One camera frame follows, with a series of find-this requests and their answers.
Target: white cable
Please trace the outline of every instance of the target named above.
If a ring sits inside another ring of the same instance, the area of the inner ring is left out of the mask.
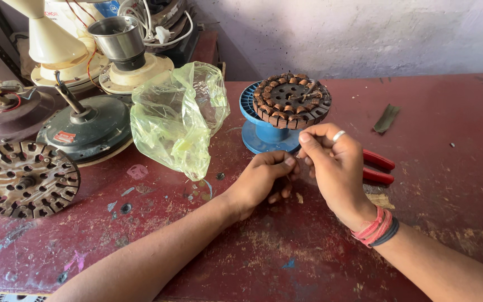
[[[163,47],[163,46],[169,46],[172,45],[183,38],[186,38],[188,35],[191,34],[193,31],[193,21],[191,20],[191,16],[187,11],[184,11],[186,14],[187,18],[190,20],[190,30],[185,33],[182,37],[173,40],[171,42],[163,43],[163,44],[153,44],[151,42],[156,41],[156,38],[154,38],[154,31],[153,31],[153,24],[152,24],[152,17],[150,15],[150,10],[148,8],[148,4],[146,3],[146,0],[143,0],[144,3],[144,9],[140,12],[138,7],[132,8],[131,5],[127,5],[130,1],[132,0],[124,0],[119,7],[119,11],[117,12],[118,16],[126,16],[126,15],[132,15],[132,17],[135,17],[141,26],[139,26],[139,33],[141,34],[141,38],[143,39],[144,45],[147,46],[154,46],[154,47]]]

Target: red wooden table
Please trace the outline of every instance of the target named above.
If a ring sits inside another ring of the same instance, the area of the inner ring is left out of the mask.
[[[387,197],[401,221],[483,263],[483,74],[323,83],[333,96],[326,120],[397,164],[392,185],[365,185],[366,193]],[[228,188],[253,157],[241,141],[245,119],[238,106],[249,84],[226,83],[232,113],[211,139],[205,181],[188,181],[131,146],[81,169],[82,187],[70,208],[28,221],[0,216],[0,292],[49,294],[65,271],[66,278],[77,275]],[[379,135],[371,128],[388,103],[402,109]],[[127,173],[136,164],[148,170],[140,180]],[[132,209],[122,214],[127,202]],[[261,204],[219,235],[158,299],[428,300],[348,234],[309,180],[297,181],[286,202]]]

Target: red pliers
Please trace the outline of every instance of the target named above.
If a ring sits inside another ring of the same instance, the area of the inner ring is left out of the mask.
[[[395,168],[394,162],[390,159],[386,159],[385,157],[363,149],[363,158],[364,160],[374,163],[384,169],[392,170]],[[371,181],[376,181],[384,184],[391,184],[394,182],[394,176],[386,173],[381,173],[378,171],[370,170],[366,167],[363,167],[363,178]]]

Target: hand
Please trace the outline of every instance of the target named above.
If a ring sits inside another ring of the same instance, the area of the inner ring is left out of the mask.
[[[310,166],[309,176],[318,183],[327,206],[355,232],[377,211],[363,191],[363,148],[348,134],[333,144],[340,131],[334,124],[308,127],[299,134],[299,157]]]
[[[290,196],[292,183],[299,177],[296,159],[286,151],[255,155],[238,180],[222,195],[232,202],[239,220],[249,217],[264,199],[269,203]]]

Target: yellow plastic bag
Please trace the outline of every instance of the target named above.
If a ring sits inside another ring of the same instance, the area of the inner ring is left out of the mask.
[[[131,134],[138,150],[192,181],[210,164],[210,138],[230,114],[221,71],[192,62],[134,89]]]

